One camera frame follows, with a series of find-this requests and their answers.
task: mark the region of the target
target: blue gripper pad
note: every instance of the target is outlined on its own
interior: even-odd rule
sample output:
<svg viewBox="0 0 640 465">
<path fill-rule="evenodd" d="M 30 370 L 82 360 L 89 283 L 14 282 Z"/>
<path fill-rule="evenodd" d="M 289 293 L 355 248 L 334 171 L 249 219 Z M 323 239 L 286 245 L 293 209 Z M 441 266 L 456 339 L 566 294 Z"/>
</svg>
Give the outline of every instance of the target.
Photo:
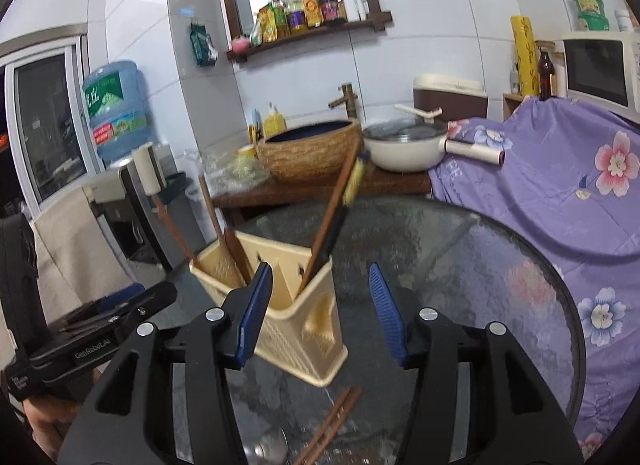
<svg viewBox="0 0 640 465">
<path fill-rule="evenodd" d="M 409 352 L 406 347 L 406 328 L 391 290 L 377 263 L 369 268 L 369 292 L 378 313 L 391 356 L 404 367 Z"/>
<path fill-rule="evenodd" d="M 253 291 L 240 321 L 238 348 L 236 349 L 236 362 L 241 368 L 254 354 L 262 321 L 267 313 L 271 289 L 273 288 L 273 270 L 271 270 L 271 267 L 266 263 L 261 263 L 248 287 Z"/>
</svg>

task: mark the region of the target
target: white microwave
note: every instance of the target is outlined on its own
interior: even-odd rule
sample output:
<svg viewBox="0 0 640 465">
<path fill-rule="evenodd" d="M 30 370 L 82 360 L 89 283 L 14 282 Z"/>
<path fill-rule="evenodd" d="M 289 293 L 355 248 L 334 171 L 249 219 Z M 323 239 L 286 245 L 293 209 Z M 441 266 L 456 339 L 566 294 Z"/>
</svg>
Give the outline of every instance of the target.
<svg viewBox="0 0 640 465">
<path fill-rule="evenodd" d="M 579 31 L 565 35 L 567 96 L 640 124 L 640 33 Z"/>
</svg>

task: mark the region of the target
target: soap dispenser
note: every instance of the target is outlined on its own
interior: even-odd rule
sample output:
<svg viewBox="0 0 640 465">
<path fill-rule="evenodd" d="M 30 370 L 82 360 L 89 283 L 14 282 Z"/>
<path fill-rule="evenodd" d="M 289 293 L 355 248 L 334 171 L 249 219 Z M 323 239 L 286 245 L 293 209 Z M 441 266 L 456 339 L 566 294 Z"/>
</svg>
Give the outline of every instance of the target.
<svg viewBox="0 0 640 465">
<path fill-rule="evenodd" d="M 269 116 L 262 122 L 262 132 L 265 138 L 270 138 L 280 132 L 287 130 L 287 124 L 276 107 L 269 102 Z"/>
</svg>

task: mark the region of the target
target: towel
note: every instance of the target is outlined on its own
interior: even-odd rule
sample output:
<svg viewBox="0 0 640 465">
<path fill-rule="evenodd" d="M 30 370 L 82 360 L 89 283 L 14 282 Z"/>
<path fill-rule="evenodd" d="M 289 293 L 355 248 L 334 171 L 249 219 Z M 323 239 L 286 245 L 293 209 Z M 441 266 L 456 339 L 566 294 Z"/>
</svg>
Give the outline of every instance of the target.
<svg viewBox="0 0 640 465">
<path fill-rule="evenodd" d="M 38 289 L 47 323 L 132 284 L 107 243 L 82 188 L 69 191 L 34 222 Z M 0 316 L 0 368 L 14 356 Z"/>
</svg>

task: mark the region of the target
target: faucet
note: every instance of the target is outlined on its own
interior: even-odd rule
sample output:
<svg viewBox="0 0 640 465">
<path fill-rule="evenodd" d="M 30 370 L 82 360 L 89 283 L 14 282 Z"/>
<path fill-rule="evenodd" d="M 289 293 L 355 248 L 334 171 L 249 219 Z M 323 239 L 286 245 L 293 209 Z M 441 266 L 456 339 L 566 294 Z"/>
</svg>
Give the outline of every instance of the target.
<svg viewBox="0 0 640 465">
<path fill-rule="evenodd" d="M 342 104 L 346 104 L 347 106 L 347 117 L 353 118 L 355 120 L 358 119 L 358 113 L 356 112 L 356 98 L 358 95 L 353 92 L 353 86 L 350 82 L 347 84 L 343 84 L 338 88 L 338 91 L 342 91 L 341 98 L 334 100 L 333 102 L 329 102 L 329 108 L 334 109 Z"/>
</svg>

